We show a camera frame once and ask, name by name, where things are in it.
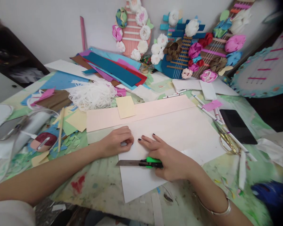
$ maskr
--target forearm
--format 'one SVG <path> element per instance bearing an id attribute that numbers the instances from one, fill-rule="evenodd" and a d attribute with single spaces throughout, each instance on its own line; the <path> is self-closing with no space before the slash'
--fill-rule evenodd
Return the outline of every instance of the forearm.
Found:
<path id="1" fill-rule="evenodd" d="M 73 174 L 100 158 L 99 148 L 97 143 L 93 143 L 2 182 L 0 201 L 20 200 L 35 206 Z"/>

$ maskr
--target white wall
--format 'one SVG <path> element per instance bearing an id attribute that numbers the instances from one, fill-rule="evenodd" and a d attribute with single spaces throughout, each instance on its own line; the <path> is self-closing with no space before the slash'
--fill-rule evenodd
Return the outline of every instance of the white wall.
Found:
<path id="1" fill-rule="evenodd" d="M 177 8 L 183 9 L 184 21 L 198 15 L 205 32 L 219 21 L 220 13 L 232 0 L 142 0 L 152 24 L 153 38 L 161 33 L 159 25 L 164 14 Z M 125 0 L 0 0 L 0 18 L 12 32 L 43 63 L 69 57 L 82 51 L 80 19 L 85 20 L 87 43 L 102 49 L 116 51 L 112 38 L 112 24 L 118 8 Z M 256 0 L 251 8 L 251 23 L 245 53 L 256 49 L 272 33 L 272 26 L 261 24 L 276 6 L 273 0 Z"/>

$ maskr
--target bracelet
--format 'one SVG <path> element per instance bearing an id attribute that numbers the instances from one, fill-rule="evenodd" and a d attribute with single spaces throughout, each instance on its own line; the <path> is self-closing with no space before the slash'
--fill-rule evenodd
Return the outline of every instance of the bracelet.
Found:
<path id="1" fill-rule="evenodd" d="M 213 212 L 212 210 L 209 210 L 208 208 L 206 208 L 206 207 L 202 204 L 202 202 L 201 202 L 199 196 L 198 196 L 195 192 L 193 193 L 193 195 L 194 195 L 195 197 L 197 197 L 197 199 L 198 199 L 198 201 L 200 202 L 200 204 L 201 204 L 201 205 L 203 206 L 203 208 L 205 208 L 207 211 L 211 212 L 213 215 L 224 216 L 224 215 L 227 215 L 227 214 L 230 213 L 230 198 L 226 195 L 226 193 L 224 192 L 224 190 L 222 190 L 222 191 L 223 191 L 223 193 L 225 194 L 225 197 L 226 197 L 226 199 L 227 199 L 227 201 L 228 201 L 227 209 L 226 209 L 223 213 L 216 213 L 216 212 Z"/>

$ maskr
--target table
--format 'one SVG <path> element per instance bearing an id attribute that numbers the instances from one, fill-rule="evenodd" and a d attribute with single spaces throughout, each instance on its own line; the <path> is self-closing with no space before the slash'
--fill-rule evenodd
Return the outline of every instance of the table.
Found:
<path id="1" fill-rule="evenodd" d="M 50 73 L 3 102 L 4 104 L 15 107 L 15 112 L 11 115 L 10 119 L 25 115 L 29 112 L 29 109 L 21 106 L 20 102 L 29 94 L 38 90 L 53 74 L 54 72 Z M 147 77 L 146 85 L 160 94 L 159 99 L 175 92 L 172 79 L 160 72 L 154 74 L 149 73 Z M 204 100 L 201 92 L 194 92 L 204 103 L 208 103 L 208 101 Z M 197 100 L 192 97 L 191 91 L 186 91 L 184 94 L 186 94 L 192 102 L 198 104 Z M 142 99 L 134 94 L 127 93 L 127 95 L 132 96 L 135 104 L 143 102 Z M 239 112 L 256 139 L 266 134 L 275 133 L 271 127 L 262 121 L 243 97 L 218 95 L 218 100 L 224 104 L 221 108 L 235 109 Z M 80 145 L 76 148 L 70 145 L 66 150 L 61 151 L 58 157 L 88 145 L 86 131 L 77 133 L 77 137 L 81 139 Z M 239 192 L 238 190 L 237 173 L 233 164 L 238 156 L 225 153 L 204 164 L 203 168 L 211 179 L 227 192 L 231 200 L 254 225 L 269 225 L 271 219 L 268 211 L 265 205 L 252 194 L 250 186 L 258 182 L 270 181 L 271 179 L 283 183 L 283 168 L 273 163 L 263 161 L 262 155 L 267 159 L 268 156 L 257 150 L 255 146 L 246 145 L 246 148 L 258 159 L 258 162 L 247 161 L 247 181 L 243 192 Z M 27 153 L 27 150 L 23 148 L 12 160 L 6 179 L 31 168 L 30 160 L 36 155 L 37 153 L 30 155 Z M 206 212 L 200 206 L 196 198 L 192 196 L 193 188 L 188 181 L 168 182 L 130 203 L 125 204 L 120 170 L 118 167 L 115 167 L 117 162 L 117 156 L 94 161 L 61 185 L 50 198 L 54 201 L 70 202 L 79 206 L 100 210 L 148 224 L 154 224 L 151 194 L 158 192 L 165 225 L 214 225 L 208 217 L 208 212 Z M 73 189 L 71 182 L 77 182 L 82 176 L 85 177 L 85 181 L 82 183 L 83 187 L 81 192 L 78 192 Z"/>

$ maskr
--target yellow paper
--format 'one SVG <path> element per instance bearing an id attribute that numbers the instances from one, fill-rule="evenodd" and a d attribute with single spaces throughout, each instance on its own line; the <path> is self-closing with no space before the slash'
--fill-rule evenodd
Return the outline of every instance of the yellow paper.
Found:
<path id="1" fill-rule="evenodd" d="M 86 113 L 77 110 L 71 115 L 66 122 L 75 127 L 78 131 L 83 132 L 86 129 L 87 116 Z"/>
<path id="2" fill-rule="evenodd" d="M 136 115 L 134 102 L 131 96 L 117 97 L 116 103 L 121 119 Z"/>

